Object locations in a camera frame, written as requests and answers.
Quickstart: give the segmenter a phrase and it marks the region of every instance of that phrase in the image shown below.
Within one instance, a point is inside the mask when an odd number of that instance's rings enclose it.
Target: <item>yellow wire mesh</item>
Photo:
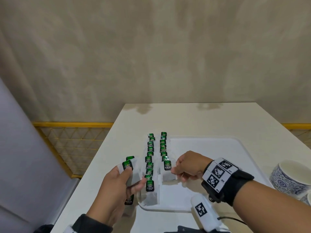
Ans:
[[[290,129],[290,132],[311,149],[311,129]]]
[[[83,175],[110,128],[39,127],[74,175]]]

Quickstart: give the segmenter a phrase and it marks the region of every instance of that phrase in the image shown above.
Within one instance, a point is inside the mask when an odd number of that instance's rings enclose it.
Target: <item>beige wall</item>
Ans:
[[[256,101],[311,122],[311,0],[0,0],[0,30],[1,77],[31,120]]]

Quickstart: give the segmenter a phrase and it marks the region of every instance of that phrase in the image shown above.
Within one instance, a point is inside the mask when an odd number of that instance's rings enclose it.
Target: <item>blue and white patterned cup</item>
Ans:
[[[270,182],[278,191],[299,198],[311,187],[311,170],[296,161],[284,160],[274,168]]]
[[[305,204],[309,205],[311,207],[311,194],[306,194],[300,199],[301,202],[304,202]]]

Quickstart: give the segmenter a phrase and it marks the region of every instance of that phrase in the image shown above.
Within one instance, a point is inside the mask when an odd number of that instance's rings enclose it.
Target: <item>wire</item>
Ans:
[[[241,220],[239,220],[239,219],[236,219],[236,218],[234,218],[234,217],[230,217],[230,216],[220,216],[220,217],[218,217],[217,219],[218,219],[218,220],[221,220],[221,219],[232,219],[232,220],[236,220],[236,221],[238,221],[238,222],[240,222],[240,223],[243,223],[243,224],[247,225],[245,222],[243,222],[243,221],[241,221]]]

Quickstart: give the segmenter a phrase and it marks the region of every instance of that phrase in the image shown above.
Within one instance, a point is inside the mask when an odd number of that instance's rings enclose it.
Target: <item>tabletop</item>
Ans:
[[[161,131],[172,136],[236,137],[267,176],[284,159],[311,168],[311,150],[257,103],[125,104],[52,233],[63,232],[86,213],[106,173],[124,157],[142,154],[147,134]],[[219,204],[217,211],[235,214],[224,203]],[[145,211],[138,206],[135,216],[122,218],[114,232],[177,231],[178,225],[198,229],[200,223],[191,213]],[[241,227],[241,232],[250,232]]]

